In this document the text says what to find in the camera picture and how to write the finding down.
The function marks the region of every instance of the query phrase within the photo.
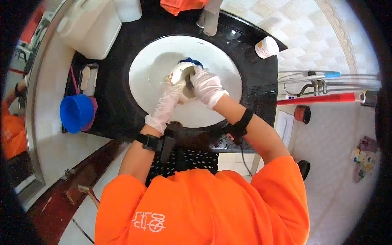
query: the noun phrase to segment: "blue bowl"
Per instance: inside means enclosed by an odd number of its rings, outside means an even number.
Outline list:
[[[76,134],[86,126],[94,116],[90,98],[84,94],[66,96],[60,104],[60,118],[68,132]]]

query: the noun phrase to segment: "pink handle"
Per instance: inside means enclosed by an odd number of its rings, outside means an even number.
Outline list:
[[[78,86],[76,85],[75,76],[74,76],[74,74],[73,74],[72,65],[71,65],[71,75],[72,75],[72,80],[74,81],[74,86],[75,86],[76,94],[79,94]]]

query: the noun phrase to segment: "black wristband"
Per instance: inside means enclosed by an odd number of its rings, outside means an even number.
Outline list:
[[[18,91],[18,84],[19,83],[16,83],[16,85],[15,85],[15,96],[16,97],[20,97],[22,94]]]
[[[235,124],[228,124],[226,128],[226,132],[231,134],[234,138],[234,143],[236,145],[241,144],[242,137],[247,134],[246,127],[248,126],[250,120],[253,117],[253,111],[250,109],[246,109],[240,121]]]
[[[135,140],[143,144],[143,149],[155,152],[160,152],[162,149],[162,142],[159,140],[158,137],[151,134],[144,135],[139,133],[136,136]]]

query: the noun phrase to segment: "hand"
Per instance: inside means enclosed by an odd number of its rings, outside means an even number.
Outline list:
[[[175,85],[171,85],[169,76],[165,76],[163,83],[163,97],[159,99],[155,111],[147,115],[144,122],[147,125],[158,130],[161,134],[166,129],[166,123],[169,123],[174,109],[185,87],[185,80],[180,80]]]
[[[22,79],[20,82],[18,82],[18,91],[19,92],[24,92],[26,91],[27,87],[25,84],[25,79]]]
[[[215,106],[223,94],[229,94],[222,89],[219,77],[210,73],[207,68],[203,70],[200,65],[195,68],[195,75],[191,78],[191,82],[195,95],[210,109]]]

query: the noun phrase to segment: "chrome faucet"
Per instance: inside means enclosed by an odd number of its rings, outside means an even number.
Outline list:
[[[220,5],[223,0],[210,0],[203,8],[196,25],[203,28],[203,33],[207,36],[214,36],[218,29]]]

